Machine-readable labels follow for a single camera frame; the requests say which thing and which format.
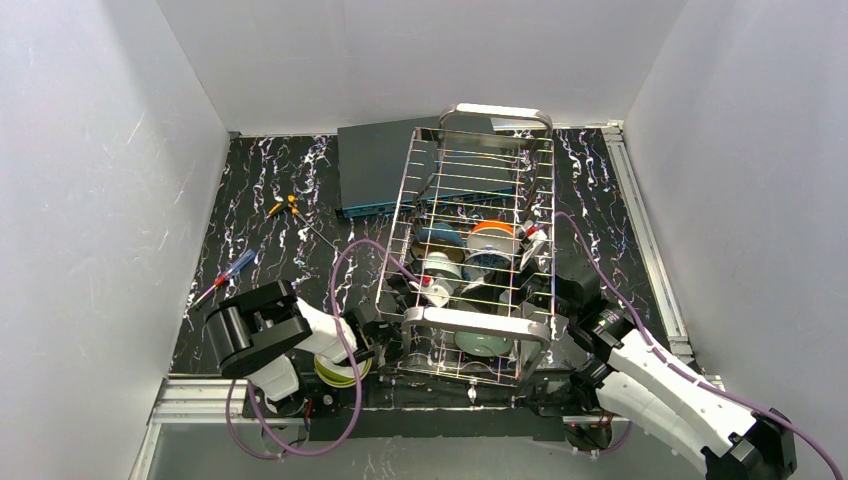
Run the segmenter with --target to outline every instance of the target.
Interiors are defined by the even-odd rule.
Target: blue plate
[[[447,223],[434,223],[422,228],[412,239],[412,254],[421,258],[426,250],[446,253],[451,261],[462,263],[465,260],[465,242],[459,233]]]
[[[512,259],[509,255],[494,250],[475,253],[468,257],[465,265],[462,266],[462,276],[466,280],[474,281],[496,270],[509,270],[512,266]]]

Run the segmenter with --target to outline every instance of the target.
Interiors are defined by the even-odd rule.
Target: black marble surface
[[[604,271],[633,302],[648,329],[664,339],[601,131],[557,130],[555,144],[556,208],[579,218],[578,224]],[[203,311],[189,313],[186,309],[171,362],[172,373],[217,374],[215,356],[202,326],[206,312],[223,298],[284,278],[295,284],[301,298],[330,311],[327,284],[335,252],[288,214],[266,219],[265,213],[289,194],[300,199],[302,214],[340,249],[364,237],[386,243],[389,215],[336,218],[340,190],[335,136],[233,140],[186,306],[245,248],[254,249],[258,255],[255,265],[219,290]],[[557,226],[560,252],[567,252],[572,261],[585,262],[566,222]],[[343,309],[353,304],[373,306],[380,266],[380,257],[370,249],[360,250],[343,266],[344,281],[338,282],[337,293]],[[554,346],[540,369],[573,363],[568,358],[573,347],[565,334],[565,323],[555,321],[553,326]]]

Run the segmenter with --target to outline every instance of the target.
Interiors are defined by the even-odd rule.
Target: orange lid
[[[499,228],[505,232],[508,232],[510,235],[515,234],[515,230],[512,228],[512,225],[506,222],[502,222],[498,219],[484,220],[478,223],[477,226],[471,229],[471,233],[474,233],[477,230],[482,230],[484,228]]]

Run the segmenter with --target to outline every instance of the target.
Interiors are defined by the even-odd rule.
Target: cable
[[[601,418],[598,419],[598,421],[594,424],[594,426],[600,427],[601,425],[603,425],[604,424],[604,418],[606,418],[606,416],[607,416],[607,411],[601,410]]]
[[[413,275],[409,270],[404,268],[403,265],[401,265],[400,262],[398,262],[394,257],[388,255],[386,249],[383,248],[382,245],[369,238],[363,238],[348,245],[347,248],[345,248],[342,253],[339,254],[339,257],[333,263],[333,273],[330,275],[329,285],[331,299],[330,305],[333,307],[333,320],[336,321],[336,333],[338,334],[339,340],[341,340],[342,346],[344,347],[345,352],[347,353],[347,358],[350,360],[350,366],[351,368],[353,368],[354,387],[356,391],[354,397],[355,400],[353,404],[353,415],[350,417],[350,422],[347,424],[347,428],[345,428],[342,434],[339,435],[339,438],[337,438],[336,441],[332,444],[327,445],[326,447],[320,448],[318,450],[304,450],[288,445],[286,442],[280,440],[280,438],[277,437],[277,435],[271,429],[271,426],[268,425],[268,422],[265,420],[265,416],[262,415],[262,411],[260,410],[259,405],[256,403],[256,389],[254,388],[253,383],[251,383],[250,380],[247,381],[248,399],[250,400],[250,405],[253,407],[253,413],[256,415],[256,419],[259,420],[259,423],[262,425],[262,429],[265,430],[265,433],[267,433],[268,436],[271,437],[271,439],[273,439],[274,442],[277,443],[277,445],[279,445],[284,451],[287,451],[291,454],[301,455],[305,457],[315,457],[335,450],[336,447],[341,445],[345,440],[347,440],[347,437],[350,436],[350,433],[353,431],[353,427],[356,425],[356,421],[359,419],[359,413],[362,411],[362,379],[359,376],[359,367],[356,364],[356,358],[353,355],[353,350],[345,339],[344,329],[342,328],[342,321],[340,318],[341,311],[339,309],[339,302],[336,300],[335,293],[336,276],[339,273],[339,267],[341,266],[342,261],[346,259],[348,255],[350,255],[351,250],[353,250],[355,247],[358,247],[359,245],[364,244],[368,244],[376,248],[383,255],[386,255],[387,258],[391,260],[392,263],[394,263],[395,266],[400,269],[400,272],[409,280],[413,282],[418,281],[418,278],[416,278],[415,275]]]
[[[241,439],[239,438],[238,434],[236,433],[236,429],[233,427],[233,421],[230,420],[230,403],[233,399],[233,390],[235,388],[236,388],[236,380],[233,380],[233,383],[230,384],[229,391],[227,391],[227,402],[224,406],[224,408],[226,409],[225,410],[226,413],[224,415],[224,418],[226,418],[226,420],[227,420],[227,430],[230,431],[230,436],[233,437],[233,441],[236,442],[236,445],[238,445],[239,448],[242,449],[242,451],[244,453],[250,455],[253,458],[258,458],[259,460],[276,460],[276,459],[280,458],[277,455],[264,455],[264,454],[261,454],[261,453],[256,453],[253,450],[251,450],[250,447],[245,445],[244,442],[242,442]]]
[[[283,430],[285,430],[285,429],[289,428],[290,426],[291,426],[291,425],[277,425],[277,426],[275,426],[274,428],[276,428],[276,429],[277,429],[277,431],[282,432]],[[293,446],[295,446],[295,447],[302,447],[304,443],[306,443],[306,442],[308,442],[308,441],[309,441],[309,432],[308,432],[308,431],[306,431],[306,432],[305,432],[305,435],[304,435],[304,436],[302,436],[302,437],[300,436],[300,432],[301,432],[301,429],[300,429],[300,428],[298,428],[298,430],[297,430],[297,433],[298,433],[297,438],[295,438],[294,440],[292,440],[291,442],[289,442],[289,445],[293,445]],[[265,433],[265,430],[259,430],[259,435],[260,435],[260,438],[262,439],[262,441],[263,441],[263,442],[265,441],[265,437],[267,437],[267,436],[268,436],[268,435]],[[288,457],[288,456],[289,456],[289,452],[280,452],[280,453],[279,453],[279,457],[280,457],[280,459],[284,459],[284,458],[286,458],[286,457]]]
[[[618,289],[615,288],[615,286],[612,284],[612,282],[609,280],[609,278],[607,278],[607,276],[604,275],[604,272],[601,270],[600,265],[598,265],[598,262],[596,262],[595,258],[592,256],[592,250],[589,249],[588,245],[586,245],[586,240],[583,239],[583,233],[577,227],[577,223],[574,221],[574,219],[571,217],[571,215],[568,215],[565,212],[556,212],[554,217],[564,217],[566,220],[568,220],[568,223],[571,224],[571,228],[574,230],[574,236],[576,237],[577,241],[580,243],[580,246],[583,247],[583,252],[589,258],[589,262],[592,264],[592,267],[595,269],[595,272],[598,273],[598,275],[601,277],[601,280],[604,282],[604,285],[606,285],[607,288],[609,289],[609,291],[613,295],[615,295],[615,297],[618,300],[621,301],[621,303],[627,309],[628,313],[630,313],[630,315],[633,317],[633,321],[636,322],[636,328],[639,330],[639,333],[642,335],[642,339],[645,341],[645,343],[649,347],[652,347],[651,351],[654,353],[654,356],[656,356],[661,362],[663,362],[668,368],[670,368],[676,374],[680,375],[681,377],[683,377],[687,381],[696,384],[701,389],[706,390],[706,391],[713,393],[715,395],[718,395],[719,397],[722,397],[726,400],[730,400],[733,403],[742,405],[746,408],[750,408],[751,410],[759,413],[760,415],[768,418],[769,420],[777,423],[778,425],[782,426],[783,428],[786,428],[787,430],[791,431],[795,435],[801,437],[801,439],[803,439],[805,442],[807,442],[807,444],[810,447],[812,447],[812,449],[815,450],[816,453],[818,453],[820,457],[822,457],[822,459],[825,461],[825,463],[827,463],[827,466],[830,467],[830,470],[833,472],[834,478],[836,478],[836,480],[844,480],[844,477],[842,476],[842,472],[839,470],[839,467],[836,465],[836,461],[833,459],[833,457],[831,457],[824,450],[824,447],[822,447],[809,434],[807,434],[807,432],[801,430],[800,428],[796,427],[792,423],[789,423],[787,420],[783,419],[782,417],[771,413],[770,411],[768,411],[767,408],[762,407],[760,405],[757,405],[756,403],[749,401],[749,400],[746,400],[746,399],[744,399],[744,398],[742,398],[738,395],[734,395],[734,394],[728,393],[728,392],[723,392],[720,389],[712,386],[711,384],[704,383],[700,379],[698,379],[697,377],[686,373],[683,369],[681,369],[677,365],[669,363],[668,359],[665,358],[665,355],[663,355],[662,352],[656,347],[656,345],[654,345],[654,343],[651,339],[651,335],[648,333],[647,328],[645,328],[645,324],[642,323],[642,317],[639,316],[639,313],[636,311],[636,309],[633,307],[633,305],[626,298],[624,298],[624,295],[622,295],[621,292],[619,292]]]
[[[612,419],[615,418],[615,414],[612,412],[604,411],[604,413],[609,413],[609,418],[606,421],[598,422],[599,427],[609,427],[612,423]]]
[[[626,442],[627,439],[630,438],[630,432],[631,431],[633,431],[633,422],[627,422],[627,429],[624,430],[624,434],[622,434],[621,438],[617,442],[615,442],[615,445],[613,445],[613,446],[611,446],[611,447],[609,447],[605,450],[599,451],[598,455],[607,455],[607,454],[613,453],[616,450],[618,450],[619,448],[621,448],[621,446],[624,445],[624,442]]]
[[[601,451],[601,450],[603,450],[603,448],[604,448],[604,447],[602,447],[602,446],[598,445],[598,442],[596,442],[596,441],[592,438],[592,436],[591,436],[591,435],[589,435],[589,430],[586,430],[586,429],[584,429],[584,428],[582,428],[582,427],[577,427],[577,431],[578,431],[578,432],[580,432],[580,435],[582,435],[582,436],[580,436],[580,435],[578,435],[578,434],[576,434],[576,433],[574,434],[574,436],[575,436],[575,437],[577,437],[577,439],[579,439],[579,440],[583,440],[583,441],[584,441],[584,442],[586,442],[586,443],[591,443],[591,444],[592,444],[592,446],[594,446],[594,447],[595,447],[595,448],[593,448],[592,450],[597,450],[597,451]]]
[[[306,406],[306,413],[303,414],[303,428],[306,429],[306,433],[309,433],[309,414],[312,413],[312,402],[313,400],[309,399],[309,405]]]

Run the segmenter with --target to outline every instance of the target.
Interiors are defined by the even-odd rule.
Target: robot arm
[[[572,385],[594,406],[658,437],[708,480],[783,480],[795,471],[791,432],[672,371],[654,348],[677,369],[707,382],[650,336],[649,346],[617,308],[572,316],[570,327],[577,343],[595,355],[572,376]]]
[[[347,343],[360,345],[350,326],[341,325]],[[300,388],[294,365],[286,356],[292,349],[310,352],[325,365],[352,370],[333,317],[297,298],[285,281],[221,302],[207,316],[204,328],[221,376],[250,379],[262,389],[266,404],[274,411],[275,403]],[[355,355],[361,362],[368,352],[360,348]]]

